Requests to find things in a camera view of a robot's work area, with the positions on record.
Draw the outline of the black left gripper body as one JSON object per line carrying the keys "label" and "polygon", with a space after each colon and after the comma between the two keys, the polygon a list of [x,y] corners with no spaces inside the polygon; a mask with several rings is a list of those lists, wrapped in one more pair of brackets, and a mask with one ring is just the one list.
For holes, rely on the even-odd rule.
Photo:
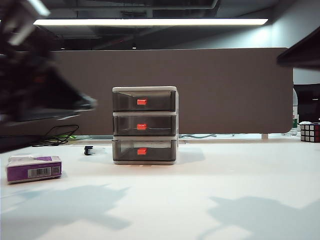
{"label": "black left gripper body", "polygon": [[0,58],[0,120],[27,122],[72,116],[84,110],[84,95],[44,57]]}

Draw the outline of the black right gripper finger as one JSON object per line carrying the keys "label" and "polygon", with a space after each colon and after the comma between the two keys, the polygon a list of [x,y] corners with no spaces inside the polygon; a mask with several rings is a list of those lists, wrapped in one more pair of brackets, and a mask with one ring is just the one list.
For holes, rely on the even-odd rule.
{"label": "black right gripper finger", "polygon": [[320,32],[313,31],[281,53],[276,62],[283,67],[320,70]]}

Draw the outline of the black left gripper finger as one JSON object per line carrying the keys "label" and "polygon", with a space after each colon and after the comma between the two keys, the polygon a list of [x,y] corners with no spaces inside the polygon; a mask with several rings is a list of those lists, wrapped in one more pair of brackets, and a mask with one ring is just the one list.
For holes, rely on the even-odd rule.
{"label": "black left gripper finger", "polygon": [[75,112],[85,112],[95,110],[98,105],[96,99],[80,93],[78,99],[74,102],[74,111]]}

